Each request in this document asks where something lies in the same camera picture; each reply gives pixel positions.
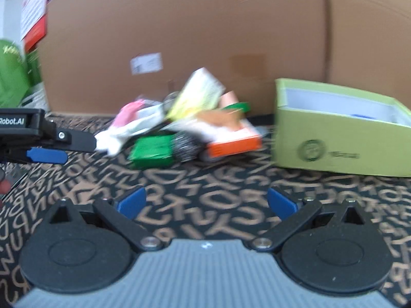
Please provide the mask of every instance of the gray robot base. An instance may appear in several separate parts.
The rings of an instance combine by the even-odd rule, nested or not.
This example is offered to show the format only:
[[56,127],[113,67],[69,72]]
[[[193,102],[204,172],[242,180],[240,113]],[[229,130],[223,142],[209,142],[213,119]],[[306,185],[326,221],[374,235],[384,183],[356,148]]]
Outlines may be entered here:
[[379,292],[391,253],[354,200],[270,189],[282,222],[262,236],[164,244],[133,221],[145,199],[138,187],[115,202],[53,205],[22,250],[32,290],[14,307],[394,307]]

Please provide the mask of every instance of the metal bolt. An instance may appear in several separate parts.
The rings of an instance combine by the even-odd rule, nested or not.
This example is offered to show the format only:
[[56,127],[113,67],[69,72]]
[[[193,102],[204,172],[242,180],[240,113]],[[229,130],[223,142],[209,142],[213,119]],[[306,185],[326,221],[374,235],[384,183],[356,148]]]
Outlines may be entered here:
[[253,246],[257,249],[268,249],[273,245],[273,242],[269,238],[259,237],[253,241]]
[[114,203],[112,198],[104,197],[104,198],[102,198],[102,200],[105,201],[106,203],[109,203],[110,205],[112,205]]
[[157,248],[161,241],[154,236],[147,236],[140,241],[141,245],[145,248]]

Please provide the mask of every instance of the cardboard box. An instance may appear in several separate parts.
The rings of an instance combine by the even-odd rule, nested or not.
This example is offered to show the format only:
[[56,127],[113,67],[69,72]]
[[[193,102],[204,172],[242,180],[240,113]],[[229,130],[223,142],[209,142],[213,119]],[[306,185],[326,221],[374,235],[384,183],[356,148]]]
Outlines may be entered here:
[[[238,99],[236,94],[230,91],[221,96],[219,108],[223,109],[234,103],[238,103]],[[207,151],[211,158],[255,151],[262,147],[262,137],[254,126],[246,119],[242,119],[240,124],[242,127],[240,130],[221,133],[217,141],[207,144]]]
[[39,55],[51,109],[115,114],[205,67],[250,114],[276,78],[346,85],[411,107],[411,0],[51,0]]
[[411,108],[411,0],[330,0],[328,83]]
[[272,114],[276,78],[324,81],[324,0],[51,0],[39,43],[52,111],[116,114],[207,68]]
[[399,101],[331,84],[276,83],[278,166],[411,177],[411,111]]

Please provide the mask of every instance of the blue gripper pad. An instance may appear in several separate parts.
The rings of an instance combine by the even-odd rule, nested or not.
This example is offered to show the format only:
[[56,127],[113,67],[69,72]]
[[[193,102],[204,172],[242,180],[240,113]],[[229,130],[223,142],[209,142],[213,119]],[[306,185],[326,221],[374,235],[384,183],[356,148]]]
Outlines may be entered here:
[[65,164],[69,158],[65,151],[37,147],[32,147],[26,155],[37,163]]
[[268,189],[267,200],[271,211],[273,211],[281,220],[288,218],[290,215],[298,211],[296,203],[274,189]]
[[146,199],[147,193],[145,192],[145,188],[139,186],[122,197],[117,198],[114,201],[114,207],[117,212],[130,220],[134,220],[138,213],[145,207]]
[[271,254],[250,251],[240,240],[183,239],[142,253],[104,289],[67,295],[34,288],[13,307],[395,308],[378,291],[342,297],[312,292],[291,280]]

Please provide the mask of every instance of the orange box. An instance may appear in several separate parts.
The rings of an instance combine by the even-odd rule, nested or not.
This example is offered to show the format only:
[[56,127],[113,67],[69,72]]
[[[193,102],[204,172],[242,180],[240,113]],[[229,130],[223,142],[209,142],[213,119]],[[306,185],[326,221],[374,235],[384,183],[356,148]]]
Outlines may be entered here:
[[[220,98],[220,108],[238,103],[237,96],[233,91],[225,93]],[[225,134],[221,141],[211,142],[207,145],[210,157],[220,157],[245,153],[247,151],[258,150],[262,147],[261,135],[255,130],[248,120],[241,121],[243,128]]]

